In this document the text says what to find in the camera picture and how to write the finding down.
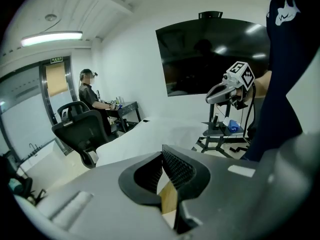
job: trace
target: exit sign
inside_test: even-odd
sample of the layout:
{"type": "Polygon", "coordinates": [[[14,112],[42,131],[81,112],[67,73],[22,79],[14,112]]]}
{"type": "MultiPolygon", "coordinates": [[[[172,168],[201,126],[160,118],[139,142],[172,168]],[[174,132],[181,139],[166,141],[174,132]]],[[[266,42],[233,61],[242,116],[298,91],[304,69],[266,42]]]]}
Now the exit sign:
{"type": "Polygon", "coordinates": [[[63,57],[56,57],[56,58],[52,58],[50,64],[52,63],[57,63],[57,62],[62,62],[63,61],[63,57]]]}

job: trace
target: television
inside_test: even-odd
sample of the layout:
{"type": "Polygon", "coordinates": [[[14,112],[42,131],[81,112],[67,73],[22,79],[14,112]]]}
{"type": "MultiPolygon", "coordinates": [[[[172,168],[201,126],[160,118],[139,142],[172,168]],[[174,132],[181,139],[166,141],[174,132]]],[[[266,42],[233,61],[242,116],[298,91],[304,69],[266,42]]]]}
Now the television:
{"type": "Polygon", "coordinates": [[[236,19],[206,18],[156,30],[168,96],[206,94],[235,62],[256,78],[269,66],[267,28],[236,19]]]}

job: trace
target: robot end effector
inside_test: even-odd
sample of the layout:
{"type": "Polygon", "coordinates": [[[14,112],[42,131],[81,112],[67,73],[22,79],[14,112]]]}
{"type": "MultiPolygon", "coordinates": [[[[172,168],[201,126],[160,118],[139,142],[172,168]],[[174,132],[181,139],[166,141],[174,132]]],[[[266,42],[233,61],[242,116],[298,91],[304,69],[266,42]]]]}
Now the robot end effector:
{"type": "Polygon", "coordinates": [[[255,75],[246,62],[237,61],[223,75],[222,82],[215,85],[207,93],[205,101],[208,104],[226,105],[229,102],[237,109],[247,107],[244,98],[255,80],[255,75]],[[236,95],[241,89],[241,96],[236,95]]]}

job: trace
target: man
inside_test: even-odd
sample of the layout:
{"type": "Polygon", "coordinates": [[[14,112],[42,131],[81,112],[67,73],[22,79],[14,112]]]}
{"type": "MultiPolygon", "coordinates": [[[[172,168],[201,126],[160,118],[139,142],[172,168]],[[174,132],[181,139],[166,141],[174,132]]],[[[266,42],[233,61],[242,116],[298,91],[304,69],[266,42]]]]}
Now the man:
{"type": "Polygon", "coordinates": [[[90,69],[84,69],[80,72],[81,85],[79,87],[79,99],[85,103],[90,110],[99,111],[102,117],[103,127],[107,136],[110,136],[111,126],[108,121],[108,114],[106,110],[118,110],[118,106],[105,104],[98,101],[98,96],[92,90],[91,85],[95,81],[95,76],[98,74],[92,72],[90,69]]]}
{"type": "Polygon", "coordinates": [[[255,80],[256,97],[265,96],[265,99],[257,131],[243,159],[259,161],[265,151],[279,148],[302,132],[286,95],[319,48],[316,8],[319,8],[318,0],[271,0],[266,15],[269,71],[255,80]]]}

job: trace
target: fluorescent light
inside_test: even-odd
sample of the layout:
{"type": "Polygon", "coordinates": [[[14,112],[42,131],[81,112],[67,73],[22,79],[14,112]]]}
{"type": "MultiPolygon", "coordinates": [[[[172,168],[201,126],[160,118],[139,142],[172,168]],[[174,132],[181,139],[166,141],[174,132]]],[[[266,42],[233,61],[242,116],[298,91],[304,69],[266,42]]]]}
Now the fluorescent light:
{"type": "Polygon", "coordinates": [[[225,46],[219,46],[217,49],[214,50],[217,54],[224,54],[227,50],[227,47],[225,46]]]}
{"type": "Polygon", "coordinates": [[[257,59],[257,58],[264,58],[266,55],[264,53],[257,53],[252,56],[252,58],[257,59]]]}
{"type": "Polygon", "coordinates": [[[57,40],[78,40],[81,39],[82,33],[82,31],[55,31],[39,33],[22,38],[21,45],[23,47],[27,47],[57,40]]]}
{"type": "Polygon", "coordinates": [[[260,25],[260,24],[255,24],[255,25],[249,27],[245,32],[246,32],[247,34],[252,34],[253,32],[255,32],[255,31],[257,31],[258,29],[260,29],[261,27],[262,27],[262,25],[260,25]]]}

